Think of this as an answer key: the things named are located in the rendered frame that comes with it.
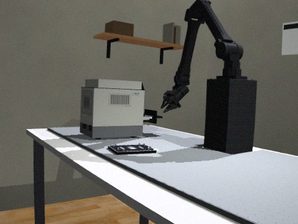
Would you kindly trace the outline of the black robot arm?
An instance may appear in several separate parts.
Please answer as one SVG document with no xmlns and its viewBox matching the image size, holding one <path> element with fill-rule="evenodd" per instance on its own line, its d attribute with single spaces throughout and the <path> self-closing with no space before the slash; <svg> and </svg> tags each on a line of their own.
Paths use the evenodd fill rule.
<svg viewBox="0 0 298 224">
<path fill-rule="evenodd" d="M 193 20 L 192 18 L 198 20 Z M 217 76 L 217 79 L 248 79 L 248 77 L 241 76 L 240 59 L 243 56 L 243 47 L 233 41 L 227 34 L 211 8 L 211 1 L 196 0 L 191 7 L 186 10 L 184 21 L 188 22 L 188 26 L 181 62 L 178 66 L 178 71 L 176 71 L 176 75 L 174 76 L 175 86 L 173 86 L 172 91 L 166 92 L 175 93 L 179 90 L 184 96 L 189 92 L 188 86 L 186 85 L 190 84 L 190 65 L 198 29 L 204 22 L 206 22 L 216 40 L 214 44 L 216 48 L 216 56 L 224 61 L 225 69 L 223 69 L 223 76 Z M 237 75 L 241 77 L 237 77 Z M 165 93 L 163 98 L 167 96 Z"/>
</svg>

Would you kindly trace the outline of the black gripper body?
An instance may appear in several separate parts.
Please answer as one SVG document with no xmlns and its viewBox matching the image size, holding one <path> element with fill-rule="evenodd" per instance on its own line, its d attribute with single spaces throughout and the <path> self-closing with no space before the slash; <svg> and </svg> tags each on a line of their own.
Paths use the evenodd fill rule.
<svg viewBox="0 0 298 224">
<path fill-rule="evenodd" d="M 177 90 L 174 94 L 173 93 L 165 93 L 167 96 L 166 97 L 171 97 L 173 99 L 172 102 L 170 102 L 170 105 L 176 105 L 178 108 L 181 107 L 179 101 L 184 97 L 182 95 L 182 92 Z"/>
</svg>

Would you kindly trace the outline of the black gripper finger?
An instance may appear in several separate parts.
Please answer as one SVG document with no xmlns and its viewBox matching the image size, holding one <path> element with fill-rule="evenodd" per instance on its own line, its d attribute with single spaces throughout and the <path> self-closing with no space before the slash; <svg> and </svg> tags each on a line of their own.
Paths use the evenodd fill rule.
<svg viewBox="0 0 298 224">
<path fill-rule="evenodd" d="M 176 109 L 177 108 L 177 106 L 176 105 L 168 105 L 167 107 L 166 107 L 166 109 L 164 110 L 164 112 L 163 113 L 165 113 L 165 112 L 167 112 L 167 111 L 170 111 L 170 110 L 173 110 L 173 109 Z"/>
<path fill-rule="evenodd" d="M 167 102 L 166 102 L 167 101 Z M 173 99 L 171 97 L 164 97 L 163 103 L 161 105 L 161 108 L 165 107 L 166 105 L 168 105 L 171 101 L 173 101 Z M 165 103 L 166 102 L 166 103 Z"/>
</svg>

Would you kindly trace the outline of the off-white box-shaped machine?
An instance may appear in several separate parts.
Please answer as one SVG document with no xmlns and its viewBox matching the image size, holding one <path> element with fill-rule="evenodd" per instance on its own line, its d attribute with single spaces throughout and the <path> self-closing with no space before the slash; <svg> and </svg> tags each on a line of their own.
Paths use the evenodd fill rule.
<svg viewBox="0 0 298 224">
<path fill-rule="evenodd" d="M 95 88 L 90 88 L 95 87 Z M 157 123 L 157 111 L 145 109 L 142 82 L 85 79 L 81 87 L 80 133 L 90 138 L 142 136 L 143 122 Z M 153 116 L 144 120 L 144 114 Z"/>
</svg>

